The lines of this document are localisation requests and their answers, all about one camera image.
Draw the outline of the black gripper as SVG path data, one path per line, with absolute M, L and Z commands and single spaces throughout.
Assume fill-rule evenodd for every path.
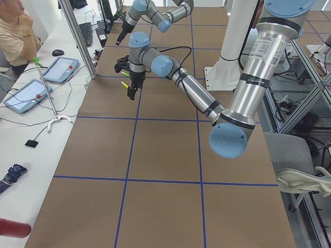
M 126 35 L 131 32 L 132 32 L 132 26 L 126 20 L 124 20 L 122 23 L 122 31 L 116 40 L 116 45 L 120 45 L 120 43 L 123 41 Z

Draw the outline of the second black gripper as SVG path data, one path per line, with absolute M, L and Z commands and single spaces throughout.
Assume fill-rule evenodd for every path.
M 127 89 L 127 96 L 130 100 L 135 100 L 135 94 L 138 89 L 142 89 L 145 80 L 145 72 L 129 72 L 131 85 Z

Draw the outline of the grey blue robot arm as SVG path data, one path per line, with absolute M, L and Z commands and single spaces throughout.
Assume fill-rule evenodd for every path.
M 171 24 L 191 15 L 194 9 L 194 1 L 173 1 L 177 6 L 161 13 L 153 1 L 133 1 L 127 12 L 122 13 L 122 31 L 119 34 L 116 45 L 120 45 L 127 34 L 132 33 L 142 16 L 147 16 L 162 33 L 166 32 Z

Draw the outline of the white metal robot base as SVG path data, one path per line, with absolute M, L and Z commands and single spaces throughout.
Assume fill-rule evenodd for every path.
M 204 68 L 207 90 L 236 88 L 240 77 L 239 56 L 259 4 L 259 1 L 233 2 L 219 60 L 212 67 Z

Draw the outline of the second grey blue robot arm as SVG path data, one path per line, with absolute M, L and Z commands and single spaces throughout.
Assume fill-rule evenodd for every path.
M 127 95 L 134 99 L 142 88 L 146 69 L 172 80 L 191 103 L 212 122 L 209 145 L 224 158 L 240 156 L 255 128 L 254 116 L 269 87 L 277 65 L 290 40 L 302 34 L 304 20 L 314 1 L 265 1 L 256 21 L 257 38 L 243 70 L 238 68 L 240 46 L 254 21 L 258 1 L 234 1 L 219 61 L 206 68 L 202 86 L 175 58 L 163 55 L 150 44 L 149 36 L 135 32 L 142 16 L 161 32 L 189 16 L 193 1 L 176 1 L 176 7 L 161 13 L 152 1 L 134 1 L 121 14 L 122 31 L 117 43 L 129 37 L 129 55 L 118 60 L 115 71 L 127 70 L 131 85 Z

